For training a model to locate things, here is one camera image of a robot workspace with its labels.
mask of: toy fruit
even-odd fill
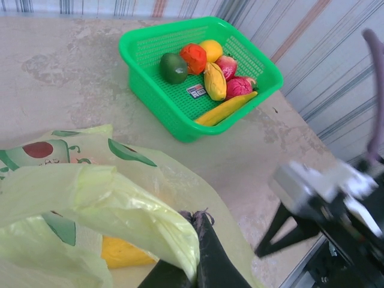
[[[180,51],[180,56],[188,65],[188,74],[199,75],[206,65],[206,52],[197,44],[188,44]]]
[[[101,258],[107,262],[109,269],[155,263],[144,251],[123,239],[108,236],[103,236]]]
[[[226,100],[252,92],[252,85],[244,78],[234,78],[227,83]]]
[[[215,62],[223,71],[224,77],[226,81],[232,79],[236,73],[236,69],[238,68],[238,63],[230,56],[220,56]]]
[[[233,78],[234,79],[245,79],[246,81],[248,81],[252,85],[254,90],[256,89],[257,81],[255,79],[253,79],[252,77],[248,77],[248,76],[234,76]]]
[[[222,101],[226,97],[227,82],[220,67],[207,63],[204,71],[204,86],[212,100]]]
[[[250,101],[257,95],[256,91],[253,91],[247,95],[239,95],[231,100],[221,103],[219,106],[206,112],[201,117],[195,120],[196,123],[204,126],[214,126],[227,118],[236,110],[240,109],[245,103]]]
[[[219,42],[215,40],[205,40],[199,44],[206,52],[207,62],[216,62],[223,54],[223,48]]]
[[[170,84],[180,84],[188,76],[187,63],[178,54],[165,53],[160,60],[160,74]]]

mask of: green plastic basket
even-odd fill
[[[215,39],[238,62],[236,75],[257,79],[258,96],[213,127],[195,123],[195,119],[220,102],[208,95],[193,98],[187,88],[202,84],[203,76],[188,75],[182,84],[165,82],[159,72],[160,58],[167,52],[179,53],[189,43]],[[163,123],[171,134],[182,142],[193,142],[204,135],[220,134],[244,117],[283,85],[279,69],[244,35],[231,24],[216,18],[204,17],[147,27],[125,33],[119,51],[128,64],[131,90]]]

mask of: wallpaper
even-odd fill
[[[115,17],[216,15],[276,63],[284,76],[282,93],[336,157],[354,163],[365,151],[376,101],[361,32],[371,28],[384,41],[384,0],[0,0],[0,10]]]

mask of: orange fruit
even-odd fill
[[[206,52],[207,62],[216,62],[216,60],[223,54],[223,48],[219,42],[215,40],[205,40],[199,44]]]

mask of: concrete countertop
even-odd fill
[[[117,140],[161,150],[211,184],[254,247],[278,205],[267,184],[274,169],[298,160],[322,170],[334,157],[280,92],[220,136],[175,140],[127,88],[118,53],[123,33],[159,23],[0,17],[0,148],[111,123]],[[312,243],[255,257],[254,274],[278,287]]]

